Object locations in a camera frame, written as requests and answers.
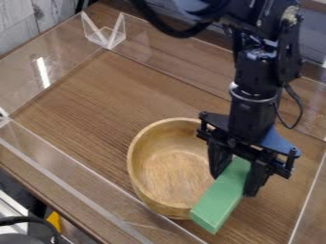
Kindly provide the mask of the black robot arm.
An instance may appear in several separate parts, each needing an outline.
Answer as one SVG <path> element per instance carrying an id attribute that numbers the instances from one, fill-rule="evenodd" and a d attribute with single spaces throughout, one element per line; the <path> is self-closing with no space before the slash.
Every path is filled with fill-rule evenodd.
<path id="1" fill-rule="evenodd" d="M 235 77 L 227 114 L 200 112 L 197 137 L 205 141 L 208 167 L 218 177 L 236 155 L 249 162 L 243 194 L 253 197 L 273 174 L 288 178 L 299 149 L 277 134 L 281 95 L 301 99 L 289 86 L 303 59 L 299 0 L 172 0 L 194 22 L 178 30 L 168 25 L 145 0 L 129 0 L 152 26 L 174 38 L 189 38 L 220 22 L 231 37 Z"/>

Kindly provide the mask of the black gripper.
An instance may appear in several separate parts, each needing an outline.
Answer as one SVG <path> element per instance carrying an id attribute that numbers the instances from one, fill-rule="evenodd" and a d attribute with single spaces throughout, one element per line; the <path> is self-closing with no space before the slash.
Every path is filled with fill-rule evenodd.
<path id="1" fill-rule="evenodd" d="M 267 93 L 245 92 L 231 84 L 231 110 L 228 114 L 200 112 L 197 137 L 205 142 L 208 169 L 213 179 L 218 177 L 237 156 L 247 160 L 251 169 L 245 178 L 243 194 L 255 197 L 259 188 L 272 174 L 289 178 L 293 161 L 300 150 L 279 135 L 275 120 L 292 129 L 301 118 L 303 110 L 292 125 L 281 119 L 280 96 L 285 91 L 297 107 L 301 101 L 288 85 Z"/>

